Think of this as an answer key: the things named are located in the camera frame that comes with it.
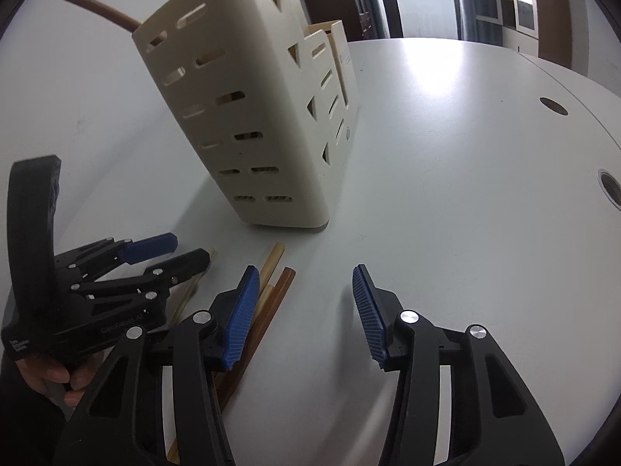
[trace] chopstick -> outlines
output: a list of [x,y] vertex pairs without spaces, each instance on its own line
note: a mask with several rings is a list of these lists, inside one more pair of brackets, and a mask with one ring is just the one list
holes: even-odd
[[274,290],[269,293],[267,302],[250,326],[246,344],[241,353],[241,359],[235,363],[231,371],[224,373],[219,384],[216,382],[215,389],[218,395],[218,402],[220,403],[220,410],[224,410],[227,403],[231,400],[231,396],[235,389],[237,389],[243,373],[250,364],[253,354],[257,351],[259,343],[269,327],[269,323],[274,318],[295,276],[296,272],[291,268],[283,270],[278,282],[274,286]]
[[69,3],[73,3],[82,9],[102,16],[104,19],[108,19],[111,23],[120,26],[124,30],[130,33],[135,32],[140,26],[141,22],[133,19],[132,17],[123,14],[120,10],[113,9],[105,3],[98,2],[97,0],[64,0]]

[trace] wall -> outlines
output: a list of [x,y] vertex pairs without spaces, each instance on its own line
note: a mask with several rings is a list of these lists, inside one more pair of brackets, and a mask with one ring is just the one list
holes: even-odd
[[[143,21],[167,0],[102,1]],[[168,108],[129,33],[60,0],[24,1],[0,40],[0,79],[3,311],[10,287],[4,230],[12,163],[48,154],[61,158],[55,245],[57,252],[68,250],[75,245],[63,246],[63,234],[94,185],[144,138],[153,121]],[[127,97],[103,87],[110,85],[129,85],[133,95]],[[55,102],[51,101],[51,90],[55,90]],[[174,125],[171,131],[179,132],[179,128]],[[92,240],[132,236],[124,226],[108,233],[96,229]]]
[[621,96],[621,43],[595,0],[569,0],[571,69]]
[[515,52],[524,52],[531,56],[538,56],[539,41],[536,38],[512,30],[506,26],[502,27],[502,46],[513,49]]
[[397,0],[403,36],[457,40],[454,0]]

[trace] blue finger pad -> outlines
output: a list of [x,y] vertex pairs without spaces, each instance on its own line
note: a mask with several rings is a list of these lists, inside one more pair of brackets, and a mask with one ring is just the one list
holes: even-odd
[[241,351],[246,343],[250,322],[252,322],[252,316],[255,313],[255,306],[259,298],[259,271],[253,266],[246,272],[249,275],[244,275],[246,282],[224,330],[222,365],[226,370],[230,370],[241,357]]
[[353,270],[352,288],[353,298],[356,301],[356,307],[358,308],[358,314],[360,315],[362,328],[366,336],[366,343],[369,345],[369,350],[371,350],[371,357],[383,369],[388,359],[386,331],[373,300],[369,283],[358,266]]
[[177,249],[177,237],[172,233],[145,238],[130,243],[119,253],[119,261],[127,264],[136,264],[157,256],[170,254]]

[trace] white plastic holder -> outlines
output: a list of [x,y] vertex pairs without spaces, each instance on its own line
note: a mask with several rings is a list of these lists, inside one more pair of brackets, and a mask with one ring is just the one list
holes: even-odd
[[133,38],[243,221],[327,224],[358,115],[341,21],[308,26],[299,0],[169,0]]

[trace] cable hole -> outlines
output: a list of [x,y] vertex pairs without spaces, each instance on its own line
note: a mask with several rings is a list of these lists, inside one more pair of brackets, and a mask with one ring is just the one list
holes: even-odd
[[541,98],[539,98],[539,101],[556,113],[559,113],[561,115],[569,114],[569,112],[566,110],[565,107],[563,107],[563,105],[555,102],[554,100],[551,100],[550,98],[545,98],[542,96]]
[[608,199],[621,210],[621,186],[617,180],[606,170],[599,171],[599,184],[608,196]]

